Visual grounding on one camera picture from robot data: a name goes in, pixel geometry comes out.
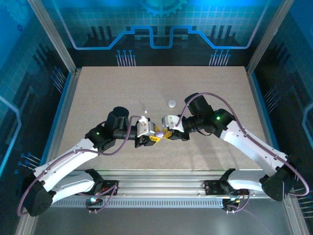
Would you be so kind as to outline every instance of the work surface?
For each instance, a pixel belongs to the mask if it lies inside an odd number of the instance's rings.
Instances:
[[[145,115],[162,126],[165,115],[178,115],[184,99],[196,92],[220,95],[236,111],[242,124],[265,140],[244,67],[83,67],[67,119],[59,154],[72,148],[116,106],[131,115]],[[206,96],[214,110],[227,107]],[[171,109],[169,100],[177,105]],[[114,151],[121,141],[116,141]],[[135,149],[134,142],[114,156],[99,156],[79,169],[258,169],[258,165],[215,136],[190,134],[190,141],[161,140]]]

